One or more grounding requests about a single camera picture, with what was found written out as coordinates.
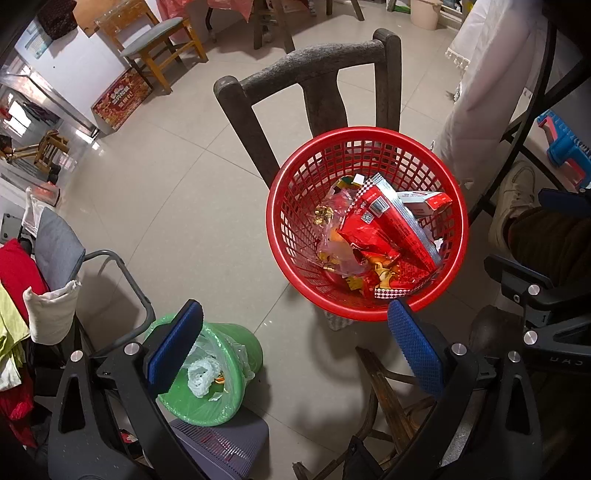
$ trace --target green trash bin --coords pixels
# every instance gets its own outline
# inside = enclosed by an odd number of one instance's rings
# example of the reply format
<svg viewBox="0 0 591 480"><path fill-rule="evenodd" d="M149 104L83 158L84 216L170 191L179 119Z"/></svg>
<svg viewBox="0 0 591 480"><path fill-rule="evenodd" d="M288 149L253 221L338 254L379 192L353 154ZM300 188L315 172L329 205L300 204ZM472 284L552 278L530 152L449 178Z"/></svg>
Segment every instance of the green trash bin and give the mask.
<svg viewBox="0 0 591 480"><path fill-rule="evenodd" d="M146 338L158 325L170 323L173 318L174 315L168 315L156 320L146 331ZM214 427L230 420L240 408L244 390L250 381L248 377L252 376L251 373L256 374L262 366L262 348L247 328L233 323L203 322L201 335L209 340L216 352L225 383L213 383L203 398L197 398L187 385L187 369L182 368L168 393L159 395L158 399L176 417L193 425ZM248 365L241 360L241 345L246 347ZM211 400L216 393L222 396Z"/></svg>

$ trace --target gray backrest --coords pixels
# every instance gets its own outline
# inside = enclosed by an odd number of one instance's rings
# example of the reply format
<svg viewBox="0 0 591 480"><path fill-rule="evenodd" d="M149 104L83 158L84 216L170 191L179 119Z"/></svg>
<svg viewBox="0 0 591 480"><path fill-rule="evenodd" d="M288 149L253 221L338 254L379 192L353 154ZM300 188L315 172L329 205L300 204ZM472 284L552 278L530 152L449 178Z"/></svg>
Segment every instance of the gray backrest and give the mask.
<svg viewBox="0 0 591 480"><path fill-rule="evenodd" d="M340 69L369 63L375 65L375 124L398 131L402 51L400 38L384 28L377 29L370 41L303 48L241 82L226 76L215 83L213 93L217 101L269 188L279 164L252 105L298 83L304 90L308 123L314 137L346 127L347 114L337 86L337 74Z"/></svg>
<svg viewBox="0 0 591 480"><path fill-rule="evenodd" d="M35 262L49 289L63 288L73 280L85 254L70 225L56 212L44 209L35 240Z"/></svg>

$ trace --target black armrest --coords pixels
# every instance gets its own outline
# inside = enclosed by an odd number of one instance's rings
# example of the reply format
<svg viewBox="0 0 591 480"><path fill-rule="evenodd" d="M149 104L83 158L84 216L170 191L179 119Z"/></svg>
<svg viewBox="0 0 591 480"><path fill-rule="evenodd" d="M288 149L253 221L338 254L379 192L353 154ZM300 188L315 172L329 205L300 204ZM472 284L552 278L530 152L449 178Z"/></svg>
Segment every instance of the black armrest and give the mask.
<svg viewBox="0 0 591 480"><path fill-rule="evenodd" d="M110 345L107 345L106 347L103 347L100 350L98 350L97 352L95 352L92 355L93 357L105 356L107 353L112 352L113 350L120 347L121 345L125 345L126 343L129 343L135 337L137 337L141 333L144 333L148 329L148 327L152 324L152 322L156 319L156 314L154 313L154 308L152 307L150 300L148 299L148 297L146 295L144 295L144 292L142 292L139 285L136 283L134 278L131 276L131 273L129 273L129 270L127 270L127 267L125 266L125 262L123 262L123 259L119 255L117 255L115 252L113 252L111 250L97 250L96 252L92 252L92 253L87 254L84 257L84 261L86 262L88 260L92 260L93 258L101 257L103 255L115 260L115 262L117 263L117 266L119 267L119 269L123 273L125 279L127 280L127 282L129 282L129 285L131 286L131 288L133 289L135 294L138 296L140 302L144 306L144 308L146 310L146 318L141 325L134 328L129 333L126 333L125 335L117 338L117 340L112 342Z"/></svg>
<svg viewBox="0 0 591 480"><path fill-rule="evenodd" d="M528 323L543 327L585 313L591 302L589 277L554 288L547 277L497 255L484 260L485 270L501 284L502 294L525 309Z"/></svg>

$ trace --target brown pants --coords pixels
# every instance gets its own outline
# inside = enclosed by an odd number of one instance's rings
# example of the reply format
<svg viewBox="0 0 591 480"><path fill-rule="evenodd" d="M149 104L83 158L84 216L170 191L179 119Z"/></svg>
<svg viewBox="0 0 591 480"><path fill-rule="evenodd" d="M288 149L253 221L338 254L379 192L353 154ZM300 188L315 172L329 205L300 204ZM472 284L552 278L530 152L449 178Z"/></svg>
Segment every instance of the brown pants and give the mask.
<svg viewBox="0 0 591 480"><path fill-rule="evenodd" d="M555 287L591 276L591 218L533 208L509 228L509 249Z"/></svg>

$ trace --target gray chair cushion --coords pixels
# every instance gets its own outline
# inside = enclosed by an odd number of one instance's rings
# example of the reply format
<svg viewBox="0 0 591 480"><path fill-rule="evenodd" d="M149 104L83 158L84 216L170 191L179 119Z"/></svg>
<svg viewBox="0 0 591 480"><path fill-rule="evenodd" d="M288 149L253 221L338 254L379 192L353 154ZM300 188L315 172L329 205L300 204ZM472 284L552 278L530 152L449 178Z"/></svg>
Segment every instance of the gray chair cushion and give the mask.
<svg viewBox="0 0 591 480"><path fill-rule="evenodd" d="M136 38L132 43L125 47L121 51L121 56L129 57L131 55L136 54L150 42L158 38L163 33L172 30L182 21L183 17L174 17L169 18L168 20L164 20L163 22L160 22L158 25L153 26L146 33L141 35L139 38Z"/></svg>
<svg viewBox="0 0 591 480"><path fill-rule="evenodd" d="M50 290L63 288L76 276L85 254L70 225L56 212L44 209L35 241L35 262Z"/></svg>

